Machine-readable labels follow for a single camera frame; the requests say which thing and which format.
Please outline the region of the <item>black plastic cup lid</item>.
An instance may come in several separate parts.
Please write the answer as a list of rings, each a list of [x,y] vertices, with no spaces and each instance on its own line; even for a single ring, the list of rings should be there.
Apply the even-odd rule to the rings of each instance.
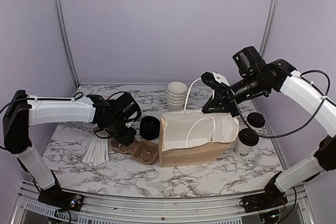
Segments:
[[[238,133],[239,140],[246,146],[256,146],[259,142],[259,136],[249,128],[245,128]]]

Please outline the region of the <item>brown cardboard cup carrier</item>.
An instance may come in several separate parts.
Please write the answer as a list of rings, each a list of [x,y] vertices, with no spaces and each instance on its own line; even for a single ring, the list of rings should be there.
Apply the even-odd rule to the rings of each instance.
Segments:
[[[134,141],[126,146],[112,138],[110,143],[113,151],[120,154],[129,154],[134,160],[142,164],[153,164],[159,157],[159,146],[151,141],[138,141],[134,138]]]

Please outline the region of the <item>brown paper bag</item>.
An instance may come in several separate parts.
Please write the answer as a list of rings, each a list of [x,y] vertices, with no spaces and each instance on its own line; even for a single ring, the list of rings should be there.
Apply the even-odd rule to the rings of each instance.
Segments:
[[[211,163],[227,151],[239,132],[239,121],[229,113],[204,114],[184,108],[165,112],[160,119],[159,161],[161,167]]]

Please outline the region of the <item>white paper coffee cup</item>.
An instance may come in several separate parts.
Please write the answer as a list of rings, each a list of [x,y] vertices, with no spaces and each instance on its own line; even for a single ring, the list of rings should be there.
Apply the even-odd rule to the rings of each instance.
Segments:
[[[249,146],[249,145],[244,144],[240,140],[237,140],[236,147],[235,147],[235,154],[240,158],[246,157],[249,155],[249,153],[252,151],[252,149],[255,146],[256,144]]]

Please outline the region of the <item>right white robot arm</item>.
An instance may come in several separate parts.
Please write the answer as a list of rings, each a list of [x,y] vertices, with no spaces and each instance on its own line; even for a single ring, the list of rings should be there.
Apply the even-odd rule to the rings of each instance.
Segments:
[[[335,170],[335,102],[328,97],[330,78],[321,70],[300,72],[284,59],[266,63],[253,46],[248,46],[233,55],[241,80],[227,84],[217,72],[205,72],[202,82],[214,91],[212,98],[203,106],[202,112],[229,113],[242,117],[239,104],[271,92],[282,94],[296,109],[305,113],[302,123],[296,128],[272,139],[284,138],[307,129],[311,122],[318,123],[325,138],[306,158],[279,173],[265,187],[260,203],[271,207],[281,194],[296,185],[307,182],[322,172]]]

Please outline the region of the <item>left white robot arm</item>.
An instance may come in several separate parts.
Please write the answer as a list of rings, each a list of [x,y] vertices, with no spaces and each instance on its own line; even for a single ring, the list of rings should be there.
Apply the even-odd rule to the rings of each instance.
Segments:
[[[141,116],[141,109],[130,93],[121,91],[117,94],[116,99],[105,99],[96,94],[47,98],[18,90],[11,102],[1,109],[5,113],[2,122],[4,145],[1,148],[16,156],[40,188],[46,191],[48,200],[61,206],[66,202],[66,193],[34,149],[29,128],[49,123],[92,123],[119,143],[130,145],[136,135],[131,124]]]

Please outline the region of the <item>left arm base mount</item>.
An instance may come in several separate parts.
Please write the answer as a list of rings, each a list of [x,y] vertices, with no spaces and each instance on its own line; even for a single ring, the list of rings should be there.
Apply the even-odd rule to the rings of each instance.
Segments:
[[[58,185],[39,190],[38,201],[63,210],[79,212],[82,208],[83,195],[63,191]]]

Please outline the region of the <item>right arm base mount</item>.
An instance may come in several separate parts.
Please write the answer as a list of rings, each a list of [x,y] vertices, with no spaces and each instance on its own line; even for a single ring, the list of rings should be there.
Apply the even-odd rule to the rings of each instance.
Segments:
[[[276,174],[264,187],[264,192],[253,194],[241,198],[239,205],[244,208],[246,213],[266,210],[273,207],[285,206],[288,199],[285,193],[281,192],[275,185],[276,178],[280,173]]]

